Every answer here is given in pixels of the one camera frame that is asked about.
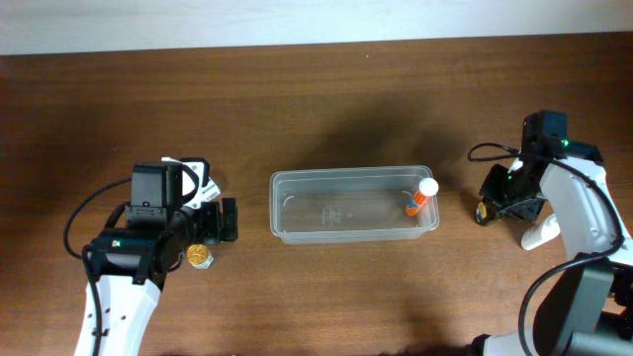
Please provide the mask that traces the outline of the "dark bottle white cap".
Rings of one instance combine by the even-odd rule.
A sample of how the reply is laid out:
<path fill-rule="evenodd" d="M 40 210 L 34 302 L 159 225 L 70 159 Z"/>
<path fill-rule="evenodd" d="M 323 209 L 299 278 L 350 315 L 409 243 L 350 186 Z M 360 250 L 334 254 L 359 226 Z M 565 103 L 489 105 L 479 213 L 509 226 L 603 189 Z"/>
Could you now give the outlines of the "dark bottle white cap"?
<path fill-rule="evenodd" d="M 476 206 L 475 209 L 476 223 L 481 226 L 488 226 L 499 220 L 498 206 L 495 202 L 487 197 Z"/>

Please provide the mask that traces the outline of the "orange tube white cap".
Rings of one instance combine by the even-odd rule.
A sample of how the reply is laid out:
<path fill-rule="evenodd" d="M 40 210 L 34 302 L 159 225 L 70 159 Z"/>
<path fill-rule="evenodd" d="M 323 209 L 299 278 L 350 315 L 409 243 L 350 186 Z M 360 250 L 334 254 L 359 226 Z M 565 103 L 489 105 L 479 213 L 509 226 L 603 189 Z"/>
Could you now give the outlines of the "orange tube white cap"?
<path fill-rule="evenodd" d="M 423 178 L 419 181 L 416 192 L 406 205 L 405 213 L 414 217 L 424 205 L 439 191 L 439 184 L 433 178 Z"/>

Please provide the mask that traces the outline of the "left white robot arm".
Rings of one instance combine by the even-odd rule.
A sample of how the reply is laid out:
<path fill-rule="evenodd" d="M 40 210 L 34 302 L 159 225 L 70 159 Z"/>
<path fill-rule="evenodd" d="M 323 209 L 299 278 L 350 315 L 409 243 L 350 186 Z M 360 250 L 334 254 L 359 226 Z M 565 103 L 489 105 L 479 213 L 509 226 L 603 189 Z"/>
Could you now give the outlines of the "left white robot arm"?
<path fill-rule="evenodd" d="M 211 246 L 238 238 L 237 204 L 200 157 L 163 157 L 133 169 L 131 197 L 70 255 L 87 277 L 78 355 L 136 355 L 167 276 L 184 262 L 207 269 Z"/>

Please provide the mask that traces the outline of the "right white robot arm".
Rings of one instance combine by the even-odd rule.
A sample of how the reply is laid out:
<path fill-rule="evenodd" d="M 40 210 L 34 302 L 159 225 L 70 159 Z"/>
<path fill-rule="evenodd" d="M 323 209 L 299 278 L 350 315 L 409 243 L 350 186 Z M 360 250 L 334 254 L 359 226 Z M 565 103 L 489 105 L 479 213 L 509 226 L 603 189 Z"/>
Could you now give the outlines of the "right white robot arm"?
<path fill-rule="evenodd" d="M 510 167 L 491 157 L 476 221 L 531 222 L 522 245 L 545 242 L 537 219 L 550 204 L 567 262 L 537 278 L 521 302 L 517 330 L 482 334 L 470 355 L 629 355 L 632 352 L 632 237 L 606 185 L 598 148 L 568 138 L 563 113 L 523 121 L 520 148 L 505 147 Z"/>

